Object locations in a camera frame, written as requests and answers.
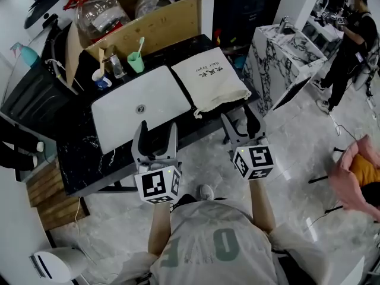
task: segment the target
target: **forearm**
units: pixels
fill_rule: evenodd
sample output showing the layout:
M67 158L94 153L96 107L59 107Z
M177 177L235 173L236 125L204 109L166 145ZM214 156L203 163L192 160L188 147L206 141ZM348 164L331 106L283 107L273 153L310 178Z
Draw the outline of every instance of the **forearm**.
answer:
M352 41L354 41L357 45L361 45L364 42L364 39L361 35L354 33L349 30L347 27L343 27L342 31L346 34Z
M154 205L152 227L150 229L148 252L158 257L170 238L170 203Z
M249 188L251 190L254 225L269 234L276 228L276 220L265 188L260 180L250 180Z

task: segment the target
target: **white shoe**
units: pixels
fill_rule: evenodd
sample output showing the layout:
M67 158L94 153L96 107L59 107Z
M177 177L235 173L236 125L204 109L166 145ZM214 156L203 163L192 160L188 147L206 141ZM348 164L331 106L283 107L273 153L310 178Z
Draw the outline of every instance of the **white shoe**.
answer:
M323 86L321 86L321 82L318 81L318 80L313 81L313 82L312 82L312 85L313 85L314 87L316 87L316 89L317 89L320 93L323 93L323 92L326 90L326 88L323 88Z
M328 109L330 104L327 100L317 99L315 103L322 112L325 112L327 115L330 114L330 110Z
M199 195L202 201L212 201L214 199L214 191L209 185L200 185Z
M33 168L37 167L38 164L38 158L37 156L33 155Z
M37 151L38 152L43 152L43 149L45 148L45 144L43 143L43 141L39 141L37 143Z

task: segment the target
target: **plastic bottle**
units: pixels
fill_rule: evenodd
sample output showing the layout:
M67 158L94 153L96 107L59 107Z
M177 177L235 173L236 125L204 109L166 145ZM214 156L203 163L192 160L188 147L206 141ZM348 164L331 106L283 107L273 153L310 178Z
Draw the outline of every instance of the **plastic bottle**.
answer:
M11 50L14 53L14 56L16 57L16 50L17 48L20 49L21 56L23 57L24 62L30 66L31 68L39 63L40 56L30 47L22 45L20 42L16 42L12 47Z

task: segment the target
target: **green cup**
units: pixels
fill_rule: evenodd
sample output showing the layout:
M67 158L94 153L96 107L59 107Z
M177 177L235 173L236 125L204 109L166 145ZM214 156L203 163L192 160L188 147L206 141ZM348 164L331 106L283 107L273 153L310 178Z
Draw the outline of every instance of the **green cup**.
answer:
M141 58L141 53L133 52L128 55L128 63L131 65L132 69L136 73L141 73L144 70L143 59Z

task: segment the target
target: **orange pillow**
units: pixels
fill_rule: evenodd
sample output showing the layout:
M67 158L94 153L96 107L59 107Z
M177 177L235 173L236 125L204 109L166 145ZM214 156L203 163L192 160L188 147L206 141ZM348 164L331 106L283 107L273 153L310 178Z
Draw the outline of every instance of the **orange pillow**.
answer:
M376 169L360 154L354 156L350 171L355 174L360 187L372 182L380 182L380 170Z

